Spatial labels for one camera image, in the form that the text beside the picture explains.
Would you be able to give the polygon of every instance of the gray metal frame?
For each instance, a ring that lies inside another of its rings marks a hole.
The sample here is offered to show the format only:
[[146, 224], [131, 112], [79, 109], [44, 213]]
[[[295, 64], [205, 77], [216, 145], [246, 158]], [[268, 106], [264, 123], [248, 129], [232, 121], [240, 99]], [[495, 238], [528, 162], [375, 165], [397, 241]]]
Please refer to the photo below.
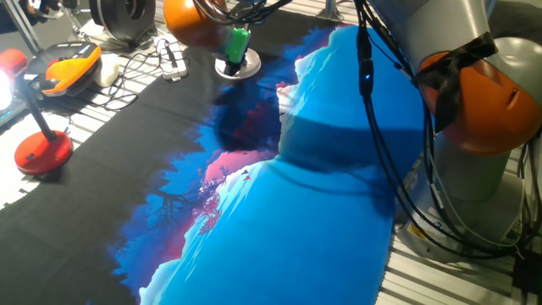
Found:
[[40, 41], [37, 38], [34, 29], [32, 29], [30, 21], [28, 21], [28, 18], [26, 18], [25, 12], [19, 6], [19, 4], [15, 0], [3, 0], [2, 3], [11, 16], [11, 20], [15, 23], [17, 29], [19, 29], [20, 35], [25, 40], [26, 45], [32, 54], [36, 56], [37, 54], [43, 52]]
[[336, 0], [325, 0], [325, 8], [320, 11], [316, 17], [330, 19], [333, 21], [342, 21], [344, 19], [337, 9]]

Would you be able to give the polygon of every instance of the white wire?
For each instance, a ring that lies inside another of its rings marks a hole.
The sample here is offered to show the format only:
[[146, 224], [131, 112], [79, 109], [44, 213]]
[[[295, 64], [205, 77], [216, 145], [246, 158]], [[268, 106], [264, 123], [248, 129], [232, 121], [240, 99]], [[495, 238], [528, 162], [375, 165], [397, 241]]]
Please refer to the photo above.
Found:
[[168, 32], [165, 31], [165, 30], [161, 30], [161, 29], [156, 28], [156, 31], [159, 31], [160, 34], [162, 34], [162, 35], [168, 35]]
[[[442, 183], [442, 181], [440, 180], [440, 177], [439, 177], [439, 171], [437, 170], [435, 164], [434, 164], [434, 161], [433, 161], [433, 156], [431, 155], [431, 153], [428, 153], [428, 156], [429, 156], [429, 160], [431, 161], [431, 164], [433, 165], [433, 172], [434, 172], [434, 175], [435, 177], [437, 178], [437, 181], [439, 182], [440, 184], [440, 188], [442, 189], [442, 192], [444, 193], [444, 196], [446, 198], [446, 201], [448, 202], [448, 204], [450, 205], [450, 208], [451, 210], [453, 211], [453, 213], [455, 214], [457, 220], [459, 221], [459, 223], [469, 232], [471, 233], [472, 235], [476, 236], [477, 238], [479, 238], [480, 240], [482, 241], [485, 241], [491, 245], [494, 245], [494, 246], [498, 246], [498, 247], [516, 247], [517, 246], [517, 243], [521, 240], [522, 236], [520, 235], [512, 244], [501, 244], [501, 243], [498, 243], [498, 242], [494, 242], [494, 241], [490, 241], [488, 239], [486, 239], [485, 237], [483, 236], [480, 236], [478, 233], [474, 232], [471, 228], [469, 228], [464, 222], [463, 220], [461, 219], [461, 217], [459, 216], [459, 214], [457, 213], [456, 211], [456, 208], [454, 208], [454, 205], [453, 203], [451, 202], [450, 198], [448, 197], [448, 192], [446, 192], [446, 189], [444, 188], [444, 184]], [[439, 199], [440, 198], [440, 194], [438, 192], [435, 193], [435, 196], [437, 196], [437, 198]], [[520, 221], [520, 231], [523, 231], [523, 222]]]

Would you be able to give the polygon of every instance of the white power strip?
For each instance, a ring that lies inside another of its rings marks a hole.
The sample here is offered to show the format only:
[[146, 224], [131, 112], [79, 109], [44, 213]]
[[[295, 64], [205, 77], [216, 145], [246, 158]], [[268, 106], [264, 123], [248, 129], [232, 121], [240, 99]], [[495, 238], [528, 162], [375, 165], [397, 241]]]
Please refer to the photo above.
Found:
[[[166, 48], [167, 42], [169, 42], [169, 51]], [[156, 52], [160, 55], [163, 78], [166, 80], [180, 80], [188, 75], [186, 70], [185, 59], [180, 49], [180, 44], [177, 39], [171, 34], [166, 34], [154, 38], [154, 45], [156, 46]]]

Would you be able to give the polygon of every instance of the red lamp base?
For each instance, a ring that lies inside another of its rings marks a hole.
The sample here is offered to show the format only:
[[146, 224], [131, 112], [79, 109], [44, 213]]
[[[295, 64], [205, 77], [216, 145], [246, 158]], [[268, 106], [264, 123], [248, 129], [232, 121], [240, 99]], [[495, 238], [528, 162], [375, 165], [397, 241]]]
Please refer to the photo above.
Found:
[[43, 175], [61, 167], [73, 152], [71, 140], [61, 131], [54, 141], [48, 141], [41, 132], [27, 137], [15, 151], [17, 167], [28, 175]]

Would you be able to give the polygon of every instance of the black cloth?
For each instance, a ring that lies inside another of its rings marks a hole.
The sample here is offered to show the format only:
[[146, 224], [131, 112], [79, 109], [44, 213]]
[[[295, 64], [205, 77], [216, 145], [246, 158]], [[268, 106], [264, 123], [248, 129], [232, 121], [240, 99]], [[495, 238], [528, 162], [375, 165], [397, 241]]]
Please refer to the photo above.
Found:
[[[278, 12], [265, 25], [252, 27], [251, 48], [269, 67], [285, 47], [305, 45], [302, 38], [318, 27], [333, 29], [335, 23]], [[235, 143], [234, 130], [261, 102], [241, 103], [242, 97], [262, 90], [255, 81], [224, 93], [220, 87], [234, 83], [217, 75], [210, 54], [189, 49], [187, 57], [186, 79], [174, 84], [162, 78], [153, 82], [136, 103], [79, 147], [58, 176], [47, 178], [0, 211], [1, 304], [136, 303], [121, 284], [123, 276], [113, 274], [118, 266], [108, 247], [124, 238], [121, 228], [146, 202], [149, 183], [163, 185], [154, 180], [160, 170], [170, 168], [168, 156], [203, 149], [194, 126], [216, 128], [224, 143]], [[287, 67], [293, 67], [293, 61]], [[266, 73], [274, 75], [272, 70]], [[293, 69], [291, 75], [276, 75], [276, 83], [281, 81], [294, 83]], [[66, 102], [83, 106], [77, 98]], [[220, 119], [206, 122], [219, 105], [227, 105]], [[270, 117], [278, 118], [279, 110]], [[254, 149], [251, 145], [256, 142], [235, 143], [231, 148]]]

